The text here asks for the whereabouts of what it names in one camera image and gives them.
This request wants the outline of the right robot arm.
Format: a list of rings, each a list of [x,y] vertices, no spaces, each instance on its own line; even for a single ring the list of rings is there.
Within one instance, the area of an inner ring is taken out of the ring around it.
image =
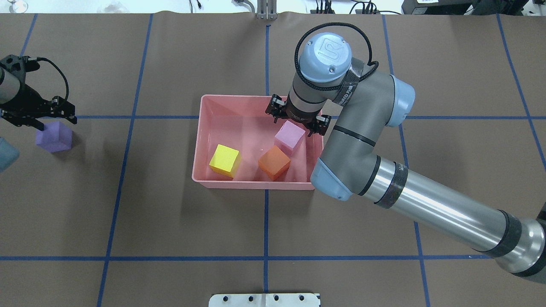
[[[305,33],[294,64],[288,97],[273,95],[266,113],[324,135],[331,117],[320,115],[323,106],[331,101],[342,107],[312,171],[316,189],[341,201],[367,197],[489,256],[514,276],[545,282],[544,210],[521,220],[374,153],[382,130],[398,126],[411,111],[411,85],[379,72],[372,58],[354,58],[335,33]]]

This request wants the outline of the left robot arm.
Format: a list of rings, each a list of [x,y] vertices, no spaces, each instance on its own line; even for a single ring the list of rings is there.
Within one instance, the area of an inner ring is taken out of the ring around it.
[[[10,124],[36,129],[35,144],[49,153],[68,151],[73,147],[73,131],[60,121],[45,124],[43,117],[66,119],[77,124],[76,107],[66,98],[46,100],[24,81],[1,68],[1,118]]]

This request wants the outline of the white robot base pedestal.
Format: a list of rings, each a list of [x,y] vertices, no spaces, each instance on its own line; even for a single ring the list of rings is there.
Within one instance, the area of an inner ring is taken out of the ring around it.
[[[216,294],[209,307],[320,307],[321,299],[315,293],[246,293]]]

